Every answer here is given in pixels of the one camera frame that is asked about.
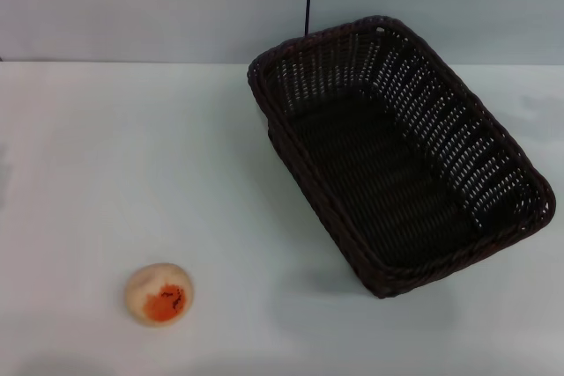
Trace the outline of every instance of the basket bottom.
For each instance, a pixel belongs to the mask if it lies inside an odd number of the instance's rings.
[[[481,236],[376,100],[334,100],[293,128],[383,263],[419,266]]]

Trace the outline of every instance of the woven pattern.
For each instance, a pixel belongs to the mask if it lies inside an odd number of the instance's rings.
[[[437,54],[386,17],[287,41],[249,84],[361,281],[391,297],[532,235],[554,194]]]

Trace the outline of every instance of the white table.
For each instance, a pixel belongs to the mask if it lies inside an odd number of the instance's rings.
[[[271,148],[245,65],[0,64],[0,374],[564,374],[562,215],[396,299],[367,295]],[[456,66],[564,192],[564,67]],[[174,262],[189,314],[122,307]]]

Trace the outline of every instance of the ball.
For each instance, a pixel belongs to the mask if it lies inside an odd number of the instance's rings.
[[[182,318],[192,306],[194,290],[184,269],[171,263],[146,266],[125,286],[125,305],[140,323],[162,327]]]

